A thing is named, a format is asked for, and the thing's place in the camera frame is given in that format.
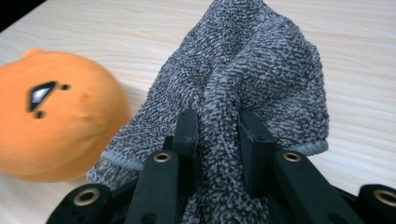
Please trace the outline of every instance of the metal grommet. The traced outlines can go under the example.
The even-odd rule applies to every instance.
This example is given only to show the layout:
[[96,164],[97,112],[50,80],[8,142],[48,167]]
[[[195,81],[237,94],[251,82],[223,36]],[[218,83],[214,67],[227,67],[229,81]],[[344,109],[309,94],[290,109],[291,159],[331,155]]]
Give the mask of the metal grommet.
[[294,161],[294,162],[301,160],[301,156],[292,152],[283,153],[283,158],[285,158],[285,160],[287,161]]
[[100,191],[97,188],[84,189],[74,199],[74,204],[77,206],[85,206],[95,202],[100,196]]
[[374,196],[381,202],[389,206],[396,207],[396,194],[384,189],[374,190]]
[[171,155],[165,152],[158,153],[157,155],[154,156],[154,160],[156,162],[166,162],[169,161],[171,158],[172,158]]

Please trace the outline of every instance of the gray towel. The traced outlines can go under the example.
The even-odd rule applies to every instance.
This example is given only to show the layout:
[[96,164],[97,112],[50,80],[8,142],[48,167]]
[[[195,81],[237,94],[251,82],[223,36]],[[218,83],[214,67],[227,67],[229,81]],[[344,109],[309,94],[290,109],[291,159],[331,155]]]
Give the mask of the gray towel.
[[112,189],[137,178],[147,155],[174,135],[178,113],[191,107],[199,116],[203,177],[183,223],[268,223],[265,200],[243,188],[238,113],[255,113],[283,148],[326,150],[321,68],[316,47],[262,0],[215,0],[87,177]]

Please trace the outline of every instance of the wood grain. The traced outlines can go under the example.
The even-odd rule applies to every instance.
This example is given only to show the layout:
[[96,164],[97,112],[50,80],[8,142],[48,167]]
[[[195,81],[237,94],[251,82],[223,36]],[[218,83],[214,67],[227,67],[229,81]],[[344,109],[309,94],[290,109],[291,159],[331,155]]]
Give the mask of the wood grain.
[[[396,188],[396,2],[269,0],[318,47],[330,150],[311,161],[336,187]],[[30,48],[69,51],[106,67],[133,113],[209,0],[49,0],[0,34],[0,65]],[[0,176],[0,223],[44,223],[82,178],[56,184]]]

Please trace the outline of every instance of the plush toy face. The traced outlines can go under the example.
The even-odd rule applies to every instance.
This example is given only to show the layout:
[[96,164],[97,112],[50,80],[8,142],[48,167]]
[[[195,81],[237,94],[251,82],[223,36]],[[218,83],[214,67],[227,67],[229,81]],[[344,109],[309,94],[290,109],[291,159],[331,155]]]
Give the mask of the plush toy face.
[[1,67],[0,104],[0,173],[39,182],[85,175],[131,118],[106,69],[64,52],[30,50]]

